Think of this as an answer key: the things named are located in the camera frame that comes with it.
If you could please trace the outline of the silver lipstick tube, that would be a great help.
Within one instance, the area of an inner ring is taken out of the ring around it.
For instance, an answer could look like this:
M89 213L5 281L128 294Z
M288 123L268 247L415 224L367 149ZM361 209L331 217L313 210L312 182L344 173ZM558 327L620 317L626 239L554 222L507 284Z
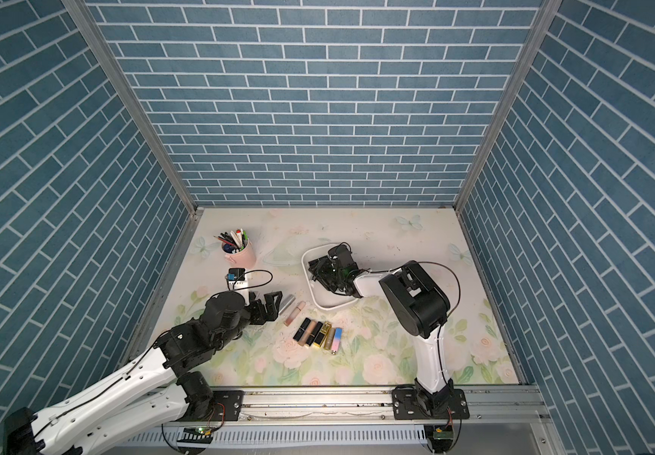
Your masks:
M286 297L283 297L283 300L280 303L280 308L279 308L279 315L283 315L287 312L287 309L293 305L295 302L295 296L294 295L287 295Z

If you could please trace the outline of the pink nude lipstick tube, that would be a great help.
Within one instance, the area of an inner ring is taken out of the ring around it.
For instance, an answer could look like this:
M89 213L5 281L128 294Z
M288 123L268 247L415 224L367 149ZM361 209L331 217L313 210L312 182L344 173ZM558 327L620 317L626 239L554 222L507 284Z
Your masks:
M297 319L297 317L303 311L305 306L306 306L306 303L304 301L300 301L300 303L296 303L296 305L294 305L291 308L291 312L289 312L289 314L287 315L287 318L284 320L285 326L290 326Z

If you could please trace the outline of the white plastic storage box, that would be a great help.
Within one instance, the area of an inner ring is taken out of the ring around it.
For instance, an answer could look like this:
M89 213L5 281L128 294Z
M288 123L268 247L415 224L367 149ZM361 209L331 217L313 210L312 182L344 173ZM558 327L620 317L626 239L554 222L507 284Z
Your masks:
M301 257L301 265L304 270L306 282L311 299L315 306L323 311L331 312L345 309L346 307L355 304L359 301L358 298L344 294L340 291L335 294L320 284L309 271L309 263L313 260L318 260L323 256L327 256L328 251L337 246L337 243L328 243L315 248L310 248L305 251Z

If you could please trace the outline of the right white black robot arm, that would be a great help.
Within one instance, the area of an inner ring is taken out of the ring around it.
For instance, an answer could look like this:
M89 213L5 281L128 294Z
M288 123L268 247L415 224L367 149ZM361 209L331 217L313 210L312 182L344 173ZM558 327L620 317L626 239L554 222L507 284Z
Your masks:
M384 298L401 327L413 337L418 370L412 385L397 386L393 392L395 419L410 420L419 414L449 422L470 418L466 396L454 386L442 354L444 327L458 303L450 301L422 263L409 261L386 270L361 268L352 257L351 246L340 243L306 251L301 264L306 279L323 288L321 293L310 288L317 307L331 311L361 299ZM327 293L346 300L320 303L318 296Z

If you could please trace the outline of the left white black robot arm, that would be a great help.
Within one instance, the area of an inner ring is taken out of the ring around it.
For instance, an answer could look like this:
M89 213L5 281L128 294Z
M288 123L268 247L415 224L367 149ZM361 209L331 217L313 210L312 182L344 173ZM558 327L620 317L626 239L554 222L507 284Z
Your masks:
M21 408L4 421L6 454L102 454L138 433L183 416L219 411L196 369L249 325L273 322L280 291L257 299L223 291L203 313L161 333L139 358L64 401L40 411Z

